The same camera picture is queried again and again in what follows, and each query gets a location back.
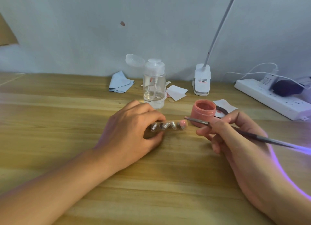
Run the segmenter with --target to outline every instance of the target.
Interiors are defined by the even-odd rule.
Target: blue cloth
[[[134,84],[133,80],[127,79],[122,71],[119,71],[112,75],[109,91],[117,93],[124,93]]]

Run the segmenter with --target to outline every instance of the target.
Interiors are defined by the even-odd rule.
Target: power strip
[[[255,79],[245,79],[237,81],[234,87],[291,120],[305,121],[311,116],[311,104],[308,102],[293,96],[281,97],[261,88],[260,83]]]

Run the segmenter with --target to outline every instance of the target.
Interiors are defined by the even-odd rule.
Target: wooden desk
[[[0,85],[0,193],[93,147],[110,115],[142,99],[141,80],[126,93],[109,92],[104,77],[0,73],[0,81],[6,82]],[[189,92],[177,102],[167,99],[161,112],[181,119],[199,97],[189,82],[173,84]],[[290,121],[232,84],[212,84],[206,98],[226,99],[272,138],[311,146],[310,122]],[[272,224],[195,129],[167,134],[159,148],[93,189],[56,224]],[[275,151],[288,175],[311,194],[310,156]]]

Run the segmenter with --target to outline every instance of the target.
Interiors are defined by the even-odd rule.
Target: pink jar
[[[215,116],[215,113],[216,105],[214,102],[206,99],[199,99],[194,103],[190,117],[208,122],[212,117]],[[199,124],[197,122],[191,121],[191,123],[199,128],[204,126],[203,124]]]

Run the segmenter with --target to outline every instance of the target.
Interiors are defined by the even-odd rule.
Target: forearm
[[[0,224],[52,224],[92,188],[111,176],[92,150],[0,196]]]
[[[311,224],[311,197],[288,181],[275,197],[275,213],[271,218],[277,224]]]

